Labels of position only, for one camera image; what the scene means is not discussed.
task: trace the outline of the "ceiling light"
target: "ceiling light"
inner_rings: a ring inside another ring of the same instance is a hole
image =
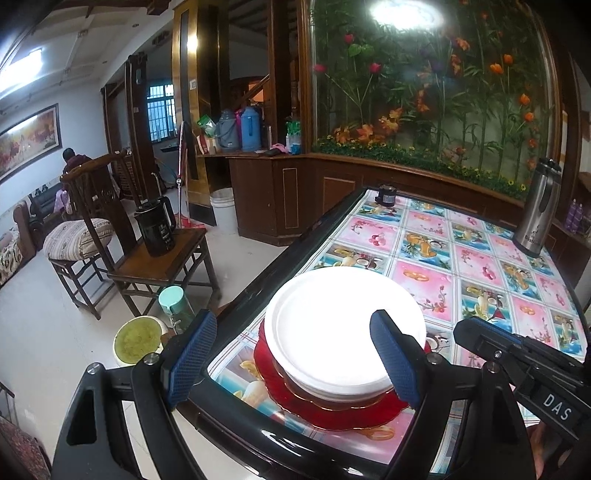
[[[32,51],[21,60],[11,63],[0,72],[0,92],[18,85],[22,87],[31,83],[41,70],[41,49]]]
[[[375,21],[397,30],[433,30],[443,23],[443,16],[432,5],[417,0],[386,0],[371,8]]]

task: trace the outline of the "green water bottle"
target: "green water bottle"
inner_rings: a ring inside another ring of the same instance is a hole
[[[170,323],[177,335],[185,332],[195,318],[191,304],[181,287],[165,288],[158,296],[158,303],[170,318]]]

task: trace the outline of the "glass display case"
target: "glass display case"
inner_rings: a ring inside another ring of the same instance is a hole
[[[525,197],[561,114],[547,37],[529,7],[312,0],[310,22],[315,151]]]

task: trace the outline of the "pink cloth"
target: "pink cloth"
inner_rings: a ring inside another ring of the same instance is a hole
[[[65,190],[58,190],[56,193],[56,202],[53,206],[53,213],[60,213],[62,209],[65,209],[67,213],[72,213],[70,195]]]

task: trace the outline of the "stainless steel thermos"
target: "stainless steel thermos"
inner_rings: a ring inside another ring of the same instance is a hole
[[[560,197],[562,169],[551,158],[541,158],[535,168],[524,215],[513,235],[515,246],[529,257],[540,256]]]

